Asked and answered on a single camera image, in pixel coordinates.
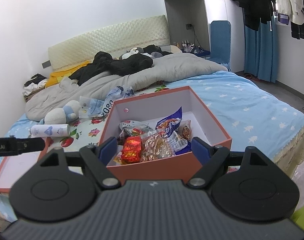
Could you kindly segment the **red foil snack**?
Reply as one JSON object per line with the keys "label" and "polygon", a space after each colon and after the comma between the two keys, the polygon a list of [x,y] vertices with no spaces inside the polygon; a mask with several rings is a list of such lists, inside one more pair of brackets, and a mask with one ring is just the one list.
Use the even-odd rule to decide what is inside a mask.
{"label": "red foil snack", "polygon": [[121,160],[126,163],[138,163],[141,160],[141,137],[128,137],[123,145]]}

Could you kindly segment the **blue kimchi snack packet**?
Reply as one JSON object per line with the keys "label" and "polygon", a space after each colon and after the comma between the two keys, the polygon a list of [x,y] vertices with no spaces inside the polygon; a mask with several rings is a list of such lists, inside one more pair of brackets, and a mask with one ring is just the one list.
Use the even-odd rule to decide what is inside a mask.
{"label": "blue kimchi snack packet", "polygon": [[178,128],[182,121],[182,107],[175,113],[161,119],[156,123],[155,129],[160,130],[166,136],[167,142],[176,155],[191,151],[191,143],[178,134]]}

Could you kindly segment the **spicy strip snack packet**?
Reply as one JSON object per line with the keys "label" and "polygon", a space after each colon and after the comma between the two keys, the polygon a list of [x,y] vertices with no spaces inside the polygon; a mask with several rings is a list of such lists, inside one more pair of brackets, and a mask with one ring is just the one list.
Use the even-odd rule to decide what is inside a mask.
{"label": "spicy strip snack packet", "polygon": [[191,137],[192,137],[191,121],[190,120],[182,121],[178,128],[178,133],[183,139],[191,141]]}

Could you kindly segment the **orange tofu snack packet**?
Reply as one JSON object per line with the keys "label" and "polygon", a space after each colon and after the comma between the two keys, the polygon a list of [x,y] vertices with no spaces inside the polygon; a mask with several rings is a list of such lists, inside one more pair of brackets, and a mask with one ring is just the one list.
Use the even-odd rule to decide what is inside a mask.
{"label": "orange tofu snack packet", "polygon": [[174,155],[165,134],[160,130],[141,135],[141,162],[169,158]]}

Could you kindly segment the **pink box lid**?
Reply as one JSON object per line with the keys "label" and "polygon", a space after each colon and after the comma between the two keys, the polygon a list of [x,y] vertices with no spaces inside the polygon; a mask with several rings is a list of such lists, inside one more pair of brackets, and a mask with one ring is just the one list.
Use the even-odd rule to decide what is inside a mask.
{"label": "pink box lid", "polygon": [[51,142],[52,139],[47,138],[45,148],[42,151],[4,157],[0,164],[0,193],[9,193],[14,183],[46,155]]}

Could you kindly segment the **pink cardboard box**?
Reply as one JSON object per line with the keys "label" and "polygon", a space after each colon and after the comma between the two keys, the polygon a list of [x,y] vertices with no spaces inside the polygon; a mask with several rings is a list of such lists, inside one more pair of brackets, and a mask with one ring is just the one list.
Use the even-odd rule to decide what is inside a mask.
{"label": "pink cardboard box", "polygon": [[96,155],[121,183],[188,181],[213,154],[195,139],[210,146],[232,144],[215,115],[185,86],[115,101]]}

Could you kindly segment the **clear zip bag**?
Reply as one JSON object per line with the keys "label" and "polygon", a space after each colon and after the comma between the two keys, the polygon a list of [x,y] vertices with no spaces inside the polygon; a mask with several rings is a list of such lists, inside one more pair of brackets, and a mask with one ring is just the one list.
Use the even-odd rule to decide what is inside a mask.
{"label": "clear zip bag", "polygon": [[89,119],[101,116],[104,101],[80,96],[79,105],[79,118]]}

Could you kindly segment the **white spray bottle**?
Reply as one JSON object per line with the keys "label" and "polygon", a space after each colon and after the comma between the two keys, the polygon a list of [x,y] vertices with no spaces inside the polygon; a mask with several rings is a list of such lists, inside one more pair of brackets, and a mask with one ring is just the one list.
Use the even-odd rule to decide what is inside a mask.
{"label": "white spray bottle", "polygon": [[67,137],[70,134],[68,124],[59,125],[34,125],[30,128],[30,133],[34,137]]}

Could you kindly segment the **blue star bedsheet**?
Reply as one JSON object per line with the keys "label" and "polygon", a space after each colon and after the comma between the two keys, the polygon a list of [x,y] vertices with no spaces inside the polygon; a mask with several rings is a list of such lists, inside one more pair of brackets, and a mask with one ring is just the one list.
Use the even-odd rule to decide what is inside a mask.
{"label": "blue star bedsheet", "polygon": [[[157,83],[168,89],[191,87],[231,136],[233,150],[255,145],[273,161],[293,156],[304,158],[304,114],[252,81],[221,70],[154,84]],[[7,135],[27,138],[30,128],[38,122],[24,114]]]}

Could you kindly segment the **crumpled blue plastic bag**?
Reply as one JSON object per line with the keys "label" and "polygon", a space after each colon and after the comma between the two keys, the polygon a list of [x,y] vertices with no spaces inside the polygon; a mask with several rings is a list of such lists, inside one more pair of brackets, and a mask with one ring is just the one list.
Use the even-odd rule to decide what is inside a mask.
{"label": "crumpled blue plastic bag", "polygon": [[125,99],[134,96],[134,90],[132,87],[117,86],[110,90],[102,104],[100,110],[101,116],[107,116],[113,106],[113,103],[117,100]]}

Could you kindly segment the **black white clothes pile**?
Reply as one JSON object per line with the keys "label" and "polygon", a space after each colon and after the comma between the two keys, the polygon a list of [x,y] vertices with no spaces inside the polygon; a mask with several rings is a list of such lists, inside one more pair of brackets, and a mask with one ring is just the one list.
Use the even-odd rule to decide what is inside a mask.
{"label": "black white clothes pile", "polygon": [[48,78],[45,76],[41,74],[35,74],[23,85],[23,95],[28,96],[36,90],[44,88],[47,81]]}

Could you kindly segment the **grey quilt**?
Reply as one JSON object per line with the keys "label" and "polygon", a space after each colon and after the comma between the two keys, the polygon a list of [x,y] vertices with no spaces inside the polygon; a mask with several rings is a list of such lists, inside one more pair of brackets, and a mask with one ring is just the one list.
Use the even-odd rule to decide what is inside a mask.
{"label": "grey quilt", "polygon": [[105,100],[108,92],[117,86],[132,87],[138,91],[158,81],[174,82],[221,70],[227,71],[227,68],[193,54],[175,53],[154,59],[151,68],[135,74],[119,76],[103,72],[80,86],[76,81],[64,77],[59,84],[33,96],[26,103],[25,114],[30,120],[40,121],[49,111],[63,107],[71,100],[78,100],[80,96]]}

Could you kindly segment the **bottles on nightstand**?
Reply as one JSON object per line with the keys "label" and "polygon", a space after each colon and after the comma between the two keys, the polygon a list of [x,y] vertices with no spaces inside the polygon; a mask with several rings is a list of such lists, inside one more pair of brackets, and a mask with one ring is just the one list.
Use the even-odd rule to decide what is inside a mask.
{"label": "bottles on nightstand", "polygon": [[192,53],[194,50],[194,44],[190,44],[189,41],[182,41],[181,43],[177,43],[176,46],[183,52],[183,53]]}

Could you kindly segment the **blue curtain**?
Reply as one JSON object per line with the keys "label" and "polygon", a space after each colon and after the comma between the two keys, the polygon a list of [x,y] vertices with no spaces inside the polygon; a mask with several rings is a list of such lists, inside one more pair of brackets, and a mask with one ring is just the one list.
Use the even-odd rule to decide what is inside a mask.
{"label": "blue curtain", "polygon": [[278,74],[279,47],[275,18],[261,23],[257,31],[244,27],[245,61],[244,72],[275,83]]}

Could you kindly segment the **blue chair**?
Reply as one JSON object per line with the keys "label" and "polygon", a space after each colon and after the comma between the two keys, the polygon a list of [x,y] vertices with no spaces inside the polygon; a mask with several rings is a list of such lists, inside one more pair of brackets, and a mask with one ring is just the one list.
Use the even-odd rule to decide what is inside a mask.
{"label": "blue chair", "polygon": [[210,24],[210,61],[231,70],[231,24],[229,21],[212,21]]}

